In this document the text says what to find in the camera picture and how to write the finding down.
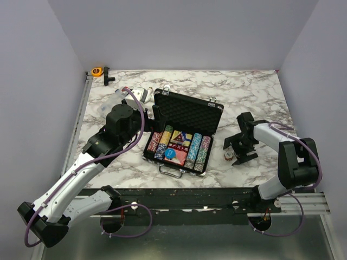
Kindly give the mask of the red playing card deck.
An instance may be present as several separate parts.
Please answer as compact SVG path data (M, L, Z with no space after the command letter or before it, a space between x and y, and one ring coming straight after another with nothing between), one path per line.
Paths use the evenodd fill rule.
M168 161L168 162L171 162L171 163L174 163L174 164L177 164L177 165L181 165L183 166L184 163L185 163L185 160L187 158L187 153L183 152L183 151L176 151L176 157L173 158L172 160L167 160L164 158L164 160Z

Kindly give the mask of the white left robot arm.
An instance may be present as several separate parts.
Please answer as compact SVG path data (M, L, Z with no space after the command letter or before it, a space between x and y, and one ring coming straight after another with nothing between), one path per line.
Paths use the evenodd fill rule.
M167 117L158 105L152 107L154 118L149 119L141 105L132 108L127 104L115 105L106 116L105 125L88 139L70 169L34 202L23 202L17 209L26 230L35 234L40 243L50 248L67 234L72 223L95 213L106 211L114 214L120 209L120 200L111 188L102 188L80 204L73 199L97 174L101 173L116 157L132 149L144 132L162 131Z

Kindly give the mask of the blue small blind button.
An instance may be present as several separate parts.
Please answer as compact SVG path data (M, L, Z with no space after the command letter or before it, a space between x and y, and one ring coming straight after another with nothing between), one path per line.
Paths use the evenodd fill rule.
M176 157L176 151L173 148L168 148L165 150L164 158L167 160L172 160Z

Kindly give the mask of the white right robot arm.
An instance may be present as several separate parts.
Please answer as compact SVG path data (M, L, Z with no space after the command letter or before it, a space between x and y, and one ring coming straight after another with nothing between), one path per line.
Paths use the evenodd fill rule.
M311 138L299 138L285 133L291 130L279 122L255 120L250 112L237 116L240 133L227 137L223 149L231 148L235 161L241 165L256 159L255 145L264 143L278 154L277 175L252 188L250 208L262 212L268 208L269 200L286 195L292 190L315 189L323 177L316 143Z

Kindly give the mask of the white red poker chip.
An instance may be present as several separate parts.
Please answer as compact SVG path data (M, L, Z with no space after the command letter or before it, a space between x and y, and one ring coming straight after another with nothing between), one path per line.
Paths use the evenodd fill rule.
M232 161L233 158L234 158L234 154L233 154L232 151L225 151L225 153L224 153L224 159L225 159L226 161Z

